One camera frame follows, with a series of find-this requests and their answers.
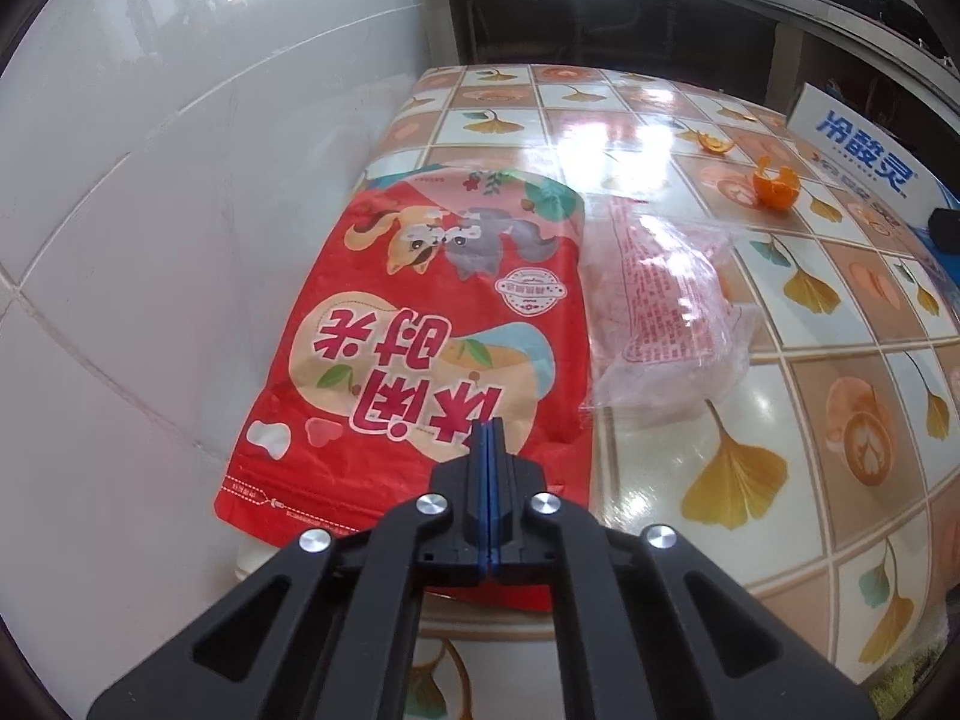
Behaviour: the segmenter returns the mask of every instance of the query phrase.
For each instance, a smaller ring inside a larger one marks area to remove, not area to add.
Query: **silver screw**
[[[537,514],[555,514],[561,502],[553,493],[537,493],[530,499],[530,508]]]
[[[443,514],[446,511],[446,498],[440,493],[426,493],[416,500],[416,510],[421,514]]]
[[[301,533],[301,540],[299,541],[299,545],[304,552],[323,552],[332,543],[333,539],[323,528],[304,531]]]
[[[677,543],[677,532],[669,525],[652,525],[647,529],[647,541],[656,549],[670,549]]]

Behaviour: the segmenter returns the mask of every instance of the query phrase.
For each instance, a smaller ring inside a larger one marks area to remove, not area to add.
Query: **crumpled plastic packaging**
[[[652,427],[702,413],[746,373],[760,309],[732,303],[717,269],[731,232],[643,213],[610,196],[587,212],[580,270],[592,396]]]

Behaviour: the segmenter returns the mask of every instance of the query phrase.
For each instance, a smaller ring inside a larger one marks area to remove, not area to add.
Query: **tiled wall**
[[[421,4],[51,0],[0,79],[0,608],[75,717],[229,585],[224,457]]]

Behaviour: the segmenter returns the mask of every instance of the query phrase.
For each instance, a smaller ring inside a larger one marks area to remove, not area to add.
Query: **triangular cutout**
[[[781,645],[699,572],[683,577],[724,673],[739,679],[775,661]]]
[[[197,643],[194,662],[231,682],[245,680],[289,589],[289,578],[276,577]]]

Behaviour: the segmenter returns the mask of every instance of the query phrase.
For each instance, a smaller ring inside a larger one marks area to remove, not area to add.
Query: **red snack bag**
[[[582,199],[518,170],[395,179],[356,194],[330,233],[216,498],[277,546],[370,528],[466,454],[477,418],[503,418],[507,450],[587,503]]]

